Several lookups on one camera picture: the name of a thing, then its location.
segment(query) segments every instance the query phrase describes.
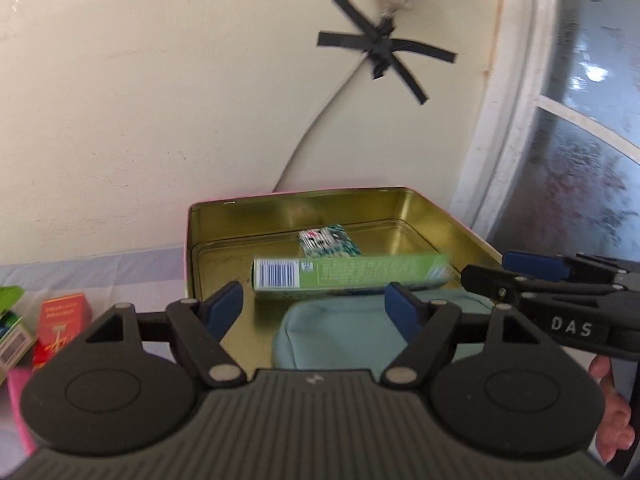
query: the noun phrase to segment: red packaging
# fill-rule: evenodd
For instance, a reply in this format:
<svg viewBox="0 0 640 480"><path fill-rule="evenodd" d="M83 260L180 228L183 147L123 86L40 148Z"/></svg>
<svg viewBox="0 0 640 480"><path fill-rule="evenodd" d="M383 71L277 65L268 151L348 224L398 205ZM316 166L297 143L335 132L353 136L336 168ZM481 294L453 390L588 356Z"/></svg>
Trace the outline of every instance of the red packaging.
<svg viewBox="0 0 640 480"><path fill-rule="evenodd" d="M33 346L33 369L43 367L89 323L91 308L84 294L43 301Z"/></svg>

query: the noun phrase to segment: metal screw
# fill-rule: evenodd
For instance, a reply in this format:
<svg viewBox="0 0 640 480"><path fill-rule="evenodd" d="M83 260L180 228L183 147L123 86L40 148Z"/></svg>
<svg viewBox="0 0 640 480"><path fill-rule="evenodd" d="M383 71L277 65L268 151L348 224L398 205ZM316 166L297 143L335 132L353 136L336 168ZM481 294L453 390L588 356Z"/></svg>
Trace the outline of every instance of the metal screw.
<svg viewBox="0 0 640 480"><path fill-rule="evenodd" d="M219 383L233 381L242 374L242 370L236 365L215 365L209 369L209 377Z"/></svg>
<svg viewBox="0 0 640 480"><path fill-rule="evenodd" d="M410 384L418 378L418 372L413 368L396 366L385 372L386 380L393 384Z"/></svg>

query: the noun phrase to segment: finger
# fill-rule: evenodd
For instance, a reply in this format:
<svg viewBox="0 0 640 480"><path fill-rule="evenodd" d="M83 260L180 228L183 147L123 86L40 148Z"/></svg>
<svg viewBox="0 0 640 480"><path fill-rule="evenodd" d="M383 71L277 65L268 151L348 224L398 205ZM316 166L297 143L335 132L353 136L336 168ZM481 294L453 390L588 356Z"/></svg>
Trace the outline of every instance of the finger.
<svg viewBox="0 0 640 480"><path fill-rule="evenodd" d="M589 375L598 380L607 375L611 370L611 360L608 357L597 355L589 365Z"/></svg>
<svg viewBox="0 0 640 480"><path fill-rule="evenodd" d="M618 439L618 449L629 449L636 439L636 432L631 426L627 426Z"/></svg>
<svg viewBox="0 0 640 480"><path fill-rule="evenodd" d="M616 387L613 385L613 375L611 373L600 379L600 389L605 397L618 394Z"/></svg>
<svg viewBox="0 0 640 480"><path fill-rule="evenodd" d="M619 430L609 424L601 424L596 432L596 444L613 446L617 449L618 442L624 434L624 430Z"/></svg>
<svg viewBox="0 0 640 480"><path fill-rule="evenodd" d="M631 406L615 390L604 395L602 423L622 430L631 421Z"/></svg>
<svg viewBox="0 0 640 480"><path fill-rule="evenodd" d="M611 462L616 455L616 447L608 444L596 443L596 450L605 464Z"/></svg>
<svg viewBox="0 0 640 480"><path fill-rule="evenodd" d="M630 421L631 421L631 409L629 408L628 412L625 412L623 410L616 411L611 416L610 424L612 425L612 427L616 428L617 430L624 430L629 425Z"/></svg>

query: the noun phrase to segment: small colorful package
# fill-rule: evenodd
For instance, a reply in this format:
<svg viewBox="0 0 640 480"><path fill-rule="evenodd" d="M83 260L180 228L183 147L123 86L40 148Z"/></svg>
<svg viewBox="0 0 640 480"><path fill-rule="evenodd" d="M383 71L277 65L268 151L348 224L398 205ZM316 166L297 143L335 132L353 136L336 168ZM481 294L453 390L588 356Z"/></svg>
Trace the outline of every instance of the small colorful package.
<svg viewBox="0 0 640 480"><path fill-rule="evenodd" d="M300 246L307 258L360 256L362 253L340 224L300 231Z"/></svg>
<svg viewBox="0 0 640 480"><path fill-rule="evenodd" d="M65 345L91 323L91 308L84 294L54 298L42 303L33 369L42 368Z"/></svg>
<svg viewBox="0 0 640 480"><path fill-rule="evenodd" d="M10 310L23 294L19 286L0 286L0 384L33 344L22 318Z"/></svg>
<svg viewBox="0 0 640 480"><path fill-rule="evenodd" d="M11 310L0 316L0 384L11 368L33 345L34 337L27 330L22 318Z"/></svg>

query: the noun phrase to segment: green box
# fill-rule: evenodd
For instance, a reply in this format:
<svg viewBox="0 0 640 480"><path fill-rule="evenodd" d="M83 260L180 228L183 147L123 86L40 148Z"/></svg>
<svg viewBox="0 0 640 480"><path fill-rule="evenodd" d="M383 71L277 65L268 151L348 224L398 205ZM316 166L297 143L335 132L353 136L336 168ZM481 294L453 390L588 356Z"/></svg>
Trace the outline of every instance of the green box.
<svg viewBox="0 0 640 480"><path fill-rule="evenodd" d="M410 289L449 281L449 263L438 253L351 258L256 258L252 285L258 297L305 298L323 294L381 292L391 282Z"/></svg>
<svg viewBox="0 0 640 480"><path fill-rule="evenodd" d="M17 364L35 342L34 336L17 317L9 331L0 339L0 384L6 379L7 372Z"/></svg>

